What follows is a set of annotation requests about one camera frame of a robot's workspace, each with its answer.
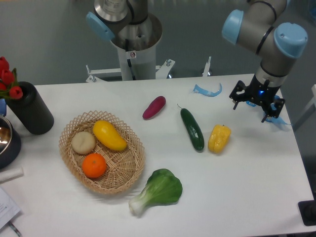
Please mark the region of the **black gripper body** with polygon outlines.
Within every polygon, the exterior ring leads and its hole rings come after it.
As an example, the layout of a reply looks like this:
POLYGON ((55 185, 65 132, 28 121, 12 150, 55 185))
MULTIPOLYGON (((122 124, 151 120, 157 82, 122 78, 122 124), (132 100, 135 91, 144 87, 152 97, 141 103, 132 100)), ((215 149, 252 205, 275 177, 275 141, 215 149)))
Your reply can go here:
POLYGON ((279 86, 272 86, 272 80, 266 79, 260 82, 256 75, 253 76, 250 84, 246 86, 243 81, 239 80, 229 97, 234 101, 250 101, 262 108, 269 117, 278 118, 285 104, 283 98, 276 98, 280 89, 279 86), (275 103, 276 111, 271 109, 271 103, 275 103))

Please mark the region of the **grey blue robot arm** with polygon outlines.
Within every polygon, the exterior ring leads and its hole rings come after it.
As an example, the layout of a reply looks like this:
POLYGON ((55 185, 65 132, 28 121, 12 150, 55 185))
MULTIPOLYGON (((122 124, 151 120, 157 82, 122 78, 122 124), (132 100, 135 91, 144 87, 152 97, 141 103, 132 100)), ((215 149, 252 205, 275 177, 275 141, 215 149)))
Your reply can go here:
MULTIPOLYGON (((308 41, 299 25, 273 23, 286 10, 286 0, 251 0, 247 12, 232 11, 222 36, 261 57, 260 68, 249 85, 239 81, 230 97, 235 104, 251 102, 262 108, 265 117, 277 118, 285 103, 276 98, 308 41)), ((97 0, 86 16, 89 27, 118 51, 123 80, 155 79, 156 46, 162 36, 160 21, 148 12, 145 0, 97 0)))

